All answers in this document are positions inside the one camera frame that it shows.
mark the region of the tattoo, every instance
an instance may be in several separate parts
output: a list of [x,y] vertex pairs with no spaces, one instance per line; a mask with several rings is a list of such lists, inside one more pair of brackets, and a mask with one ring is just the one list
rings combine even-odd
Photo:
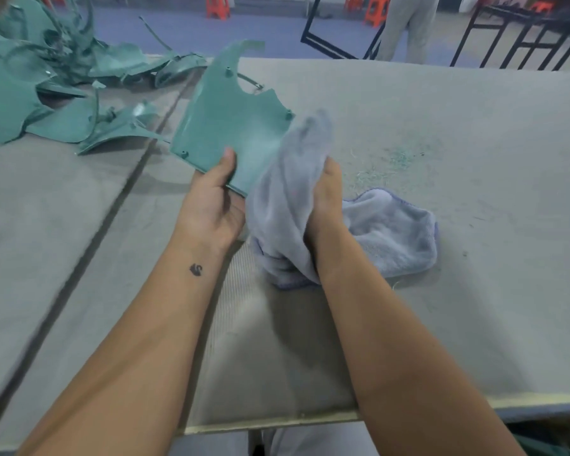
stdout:
[[190,266],[190,272],[192,272],[192,275],[194,276],[200,276],[203,273],[203,268],[198,264],[192,264]]

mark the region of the hand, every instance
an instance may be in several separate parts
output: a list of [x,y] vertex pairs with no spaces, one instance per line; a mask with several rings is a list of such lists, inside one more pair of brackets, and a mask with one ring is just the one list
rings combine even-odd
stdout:
[[327,157],[323,166],[323,174],[313,191],[313,208],[306,225],[306,236],[313,248],[321,230],[333,225],[344,225],[342,216],[342,170],[332,158]]
[[206,174],[194,173],[174,236],[183,236],[210,252],[228,251],[245,224],[245,200],[225,187],[235,166],[236,154],[226,147],[217,166]]

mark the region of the forearm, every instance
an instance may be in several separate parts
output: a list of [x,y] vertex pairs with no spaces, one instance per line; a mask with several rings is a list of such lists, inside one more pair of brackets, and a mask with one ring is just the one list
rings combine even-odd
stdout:
[[[137,297],[19,453],[165,454],[222,261],[223,255],[174,235]],[[202,266],[200,276],[190,271],[193,264]]]
[[342,228],[317,269],[360,413],[381,454],[522,455],[479,391]]

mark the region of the towel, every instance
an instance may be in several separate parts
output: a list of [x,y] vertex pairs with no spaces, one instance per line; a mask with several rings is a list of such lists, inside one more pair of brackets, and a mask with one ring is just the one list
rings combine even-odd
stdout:
[[[332,124],[319,111],[282,139],[272,164],[245,200],[250,243],[259,265],[278,288],[320,284],[304,231],[312,191],[332,145]],[[387,278],[422,272],[437,260],[433,213],[373,188],[342,201],[344,222],[368,258]]]

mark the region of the blue floor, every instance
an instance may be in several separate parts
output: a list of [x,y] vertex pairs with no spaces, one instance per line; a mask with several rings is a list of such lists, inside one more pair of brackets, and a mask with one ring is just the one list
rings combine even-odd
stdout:
[[[144,16],[156,33],[181,53],[196,52],[214,56],[233,41],[264,40],[266,50],[250,51],[248,56],[287,59],[326,59],[326,56],[300,42],[306,20],[302,17],[253,16],[233,12],[226,21],[207,19],[204,13],[156,11],[141,8],[95,8],[96,35],[114,44],[132,42],[146,53],[162,53],[162,46],[144,28],[138,16]],[[346,19],[315,19],[311,31],[334,45],[362,56],[376,29],[360,21]],[[405,35],[395,53],[396,62],[405,60]],[[456,45],[433,40],[427,64],[449,66]],[[478,67],[479,61],[462,54],[457,67]]]

